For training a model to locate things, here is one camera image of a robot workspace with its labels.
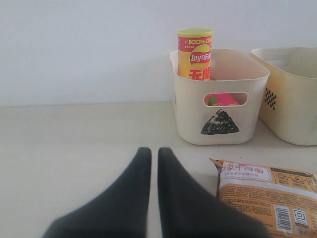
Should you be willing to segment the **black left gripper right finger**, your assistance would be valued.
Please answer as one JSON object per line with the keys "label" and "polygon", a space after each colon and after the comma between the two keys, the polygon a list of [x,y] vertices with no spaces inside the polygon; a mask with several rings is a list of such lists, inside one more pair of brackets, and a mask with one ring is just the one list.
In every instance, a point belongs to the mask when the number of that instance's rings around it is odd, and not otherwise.
{"label": "black left gripper right finger", "polygon": [[206,191],[168,147],[158,150],[158,203],[164,238],[268,238],[265,225]]}

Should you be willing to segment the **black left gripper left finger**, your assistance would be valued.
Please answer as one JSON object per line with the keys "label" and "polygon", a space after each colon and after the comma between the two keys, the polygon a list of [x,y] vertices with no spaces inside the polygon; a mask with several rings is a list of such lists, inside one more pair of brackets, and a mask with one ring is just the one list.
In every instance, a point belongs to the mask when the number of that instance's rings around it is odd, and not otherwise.
{"label": "black left gripper left finger", "polygon": [[62,216],[45,238],[145,238],[152,153],[140,147],[123,173],[96,198]]}

